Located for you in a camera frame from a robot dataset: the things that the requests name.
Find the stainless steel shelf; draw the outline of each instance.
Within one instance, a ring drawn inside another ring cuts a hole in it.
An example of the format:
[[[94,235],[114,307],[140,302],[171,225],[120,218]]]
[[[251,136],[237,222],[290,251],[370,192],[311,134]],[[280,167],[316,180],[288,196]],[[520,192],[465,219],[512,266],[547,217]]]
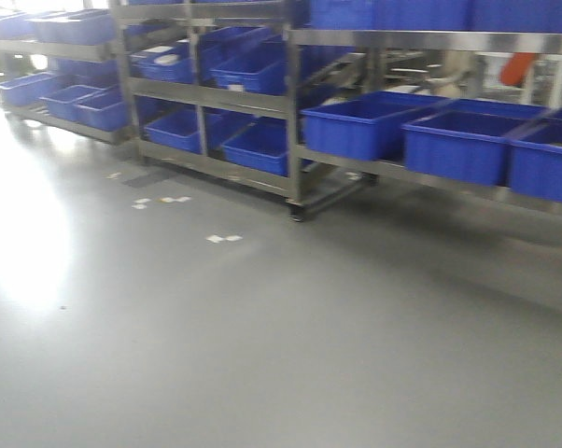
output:
[[[68,121],[66,119],[58,119],[49,115],[43,105],[31,105],[27,107],[16,107],[14,105],[2,104],[2,107],[22,119],[33,119],[55,128],[65,129],[72,133],[77,133],[86,137],[99,140],[101,142],[110,143],[111,145],[118,145],[125,140],[129,139],[132,134],[132,128],[127,127],[112,133],[102,131],[100,129],[84,126],[83,124]]]
[[[238,184],[247,185],[255,189],[262,189],[283,197],[288,196],[289,179],[287,177],[272,175],[227,161],[220,161],[211,157],[192,154],[188,151],[158,145],[145,140],[139,140],[138,146],[142,156],[173,163],[200,173],[228,179]]]
[[[289,39],[297,45],[562,54],[562,35],[542,33],[293,30]]]
[[[275,119],[285,119],[288,115],[288,99],[285,96],[227,91],[213,87],[155,81],[140,77],[129,78],[128,85],[132,93],[136,95],[233,110]]]
[[[360,171],[362,173],[380,175],[435,189],[445,189],[465,194],[473,194],[476,197],[489,201],[506,203],[517,207],[562,216],[562,203],[555,203],[539,198],[524,196],[517,194],[506,187],[486,187],[484,185],[460,182],[458,180],[438,177],[436,175],[415,173],[413,171],[406,170],[402,164],[392,161],[356,161],[353,159],[313,151],[304,145],[298,145],[297,152],[299,157],[311,161],[319,161],[328,165],[341,166],[350,170]]]
[[[44,54],[57,58],[99,63],[112,59],[110,43],[101,45],[69,45],[37,42],[35,40],[0,40],[0,51],[16,54]]]
[[[260,1],[242,3],[201,3],[192,5],[133,5],[112,7],[113,17],[119,21],[135,23],[146,19],[168,19],[193,21],[195,26],[208,24],[213,20],[281,21],[283,1]]]

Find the caster wheel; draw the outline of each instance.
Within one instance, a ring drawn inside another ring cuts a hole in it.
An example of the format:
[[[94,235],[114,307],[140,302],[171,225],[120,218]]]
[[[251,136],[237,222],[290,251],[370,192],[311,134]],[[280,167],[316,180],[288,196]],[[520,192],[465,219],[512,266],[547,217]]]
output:
[[[376,187],[378,185],[378,175],[362,173],[362,182],[369,187]]]
[[[301,205],[289,205],[289,217],[293,222],[304,222],[306,220],[306,210]]]

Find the metal shelving rack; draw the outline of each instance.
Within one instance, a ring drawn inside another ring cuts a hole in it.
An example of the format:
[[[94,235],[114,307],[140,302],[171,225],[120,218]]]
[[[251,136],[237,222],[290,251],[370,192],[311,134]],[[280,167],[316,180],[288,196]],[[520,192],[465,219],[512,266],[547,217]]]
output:
[[[229,4],[192,4],[186,2],[178,5],[124,5],[120,0],[111,0],[109,6],[115,18],[119,37],[124,36],[124,29],[129,24],[146,20],[175,21],[187,27],[190,42],[190,55],[194,78],[200,79],[200,60],[198,41],[204,27],[216,26],[273,26],[287,37],[291,29],[290,15],[291,0],[273,0]],[[296,91],[298,89],[295,72],[291,68],[288,74],[288,91],[284,96],[272,96],[244,91],[228,91],[214,87],[194,84],[155,81],[131,76],[129,54],[127,48],[119,55],[119,69],[123,74],[123,84],[129,103],[133,105],[135,95],[160,98],[195,105],[198,113],[199,130],[201,135],[202,153],[200,155],[181,151],[151,143],[142,139],[139,120],[132,107],[135,139],[138,154],[141,158],[166,161],[190,168],[201,173],[262,189],[285,198],[292,198],[300,194],[300,190],[311,188],[316,180],[325,175],[329,168],[313,167],[308,173],[300,177],[297,185],[291,177],[273,175],[263,171],[246,168],[224,161],[217,154],[209,153],[204,124],[204,107],[227,109],[236,112],[252,114],[260,117],[284,119],[288,124],[288,135],[297,133]],[[290,58],[298,58],[297,48],[288,48]]]
[[[242,91],[226,91],[206,87],[199,82],[180,84],[132,77],[128,55],[136,49],[119,52],[119,67],[126,95],[133,104],[134,95],[161,98],[196,105],[199,116],[202,154],[150,143],[142,139],[142,130],[133,107],[135,141],[141,158],[156,159],[188,167],[192,170],[226,178],[232,181],[281,195],[288,200],[290,213],[302,220],[310,200],[309,192],[336,167],[359,171],[366,180],[383,176],[413,182],[438,189],[474,194],[478,197],[540,210],[562,216],[562,203],[518,195],[504,187],[484,187],[432,175],[407,171],[400,163],[389,161],[355,161],[334,157],[308,149],[300,140],[297,110],[298,74],[300,73],[300,45],[345,46],[367,50],[370,89],[382,88],[379,81],[383,54],[387,49],[436,49],[466,51],[534,52],[562,55],[562,35],[476,33],[476,32],[389,32],[352,30],[292,29],[290,14],[292,0],[273,0],[233,4],[192,4],[186,0],[178,5],[128,6],[121,0],[110,0],[112,14],[118,24],[122,41],[127,25],[146,20],[175,21],[188,30],[195,78],[199,79],[200,61],[197,44],[201,27],[228,25],[272,25],[283,31],[288,46],[288,91],[285,96],[271,96]],[[203,107],[214,107],[244,112],[263,117],[285,119],[288,124],[289,176],[271,175],[245,168],[214,157],[207,150]],[[316,161],[303,170],[303,160]]]
[[[417,32],[417,31],[337,31],[337,30],[292,30],[289,44],[356,46],[375,50],[379,55],[386,49],[452,49],[466,51],[530,52],[562,55],[562,35],[535,33],[477,33],[477,32]],[[402,163],[394,161],[356,161],[335,157],[330,154],[309,149],[295,140],[291,148],[290,176],[300,184],[302,160],[317,161],[328,166],[343,167],[359,171],[369,176],[381,176],[412,182],[436,189],[458,191],[477,197],[506,203],[532,210],[562,216],[562,203],[545,201],[539,198],[516,194],[505,187],[485,187],[467,182],[459,182],[434,175],[422,175],[408,171]],[[301,214],[303,196],[290,199]]]

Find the gray floor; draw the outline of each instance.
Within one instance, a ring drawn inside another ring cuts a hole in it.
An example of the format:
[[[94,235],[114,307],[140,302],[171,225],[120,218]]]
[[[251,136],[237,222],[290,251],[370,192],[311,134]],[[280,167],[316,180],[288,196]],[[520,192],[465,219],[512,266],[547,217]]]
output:
[[[0,112],[0,448],[562,448],[562,219],[129,157]]]

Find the orange object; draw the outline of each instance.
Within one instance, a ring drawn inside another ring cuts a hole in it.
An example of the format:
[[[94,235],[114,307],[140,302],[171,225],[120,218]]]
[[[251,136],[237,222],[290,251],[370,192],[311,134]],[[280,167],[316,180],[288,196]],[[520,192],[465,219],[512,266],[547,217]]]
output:
[[[521,86],[538,56],[536,53],[515,53],[501,70],[501,82],[506,86]]]

